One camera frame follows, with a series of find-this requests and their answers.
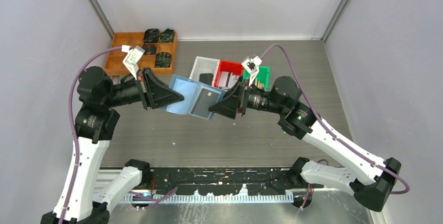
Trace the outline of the blue leather card holder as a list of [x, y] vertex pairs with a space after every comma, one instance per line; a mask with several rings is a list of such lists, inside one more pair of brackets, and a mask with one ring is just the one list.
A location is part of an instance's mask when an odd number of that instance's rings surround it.
[[191, 115], [190, 112], [202, 88], [219, 89], [178, 75], [172, 76], [169, 88], [182, 94], [184, 101], [168, 105], [163, 109], [178, 115]]

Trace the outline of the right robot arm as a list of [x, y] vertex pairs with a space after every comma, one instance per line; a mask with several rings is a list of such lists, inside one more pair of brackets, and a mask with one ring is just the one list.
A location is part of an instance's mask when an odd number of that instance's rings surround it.
[[401, 163], [360, 148], [303, 104], [301, 95], [301, 89], [288, 76], [277, 78], [270, 91], [246, 87], [239, 81], [209, 111], [230, 119], [244, 115], [246, 109], [278, 114], [278, 125], [286, 134], [316, 146], [341, 164], [331, 167], [299, 157], [288, 172], [290, 185], [332, 187], [349, 193], [372, 211], [382, 211], [398, 180]]

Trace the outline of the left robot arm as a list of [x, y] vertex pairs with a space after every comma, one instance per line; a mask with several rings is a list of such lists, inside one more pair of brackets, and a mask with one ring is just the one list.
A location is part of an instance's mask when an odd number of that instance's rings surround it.
[[154, 184], [150, 164], [131, 159], [110, 184], [94, 193], [103, 156], [120, 118], [116, 107], [140, 102], [144, 109], [158, 109], [181, 102], [184, 96], [159, 80], [150, 68], [114, 84], [101, 67], [92, 66], [82, 70], [74, 83], [82, 105], [70, 116], [74, 137], [71, 164], [57, 205], [41, 222], [108, 223], [129, 191]]

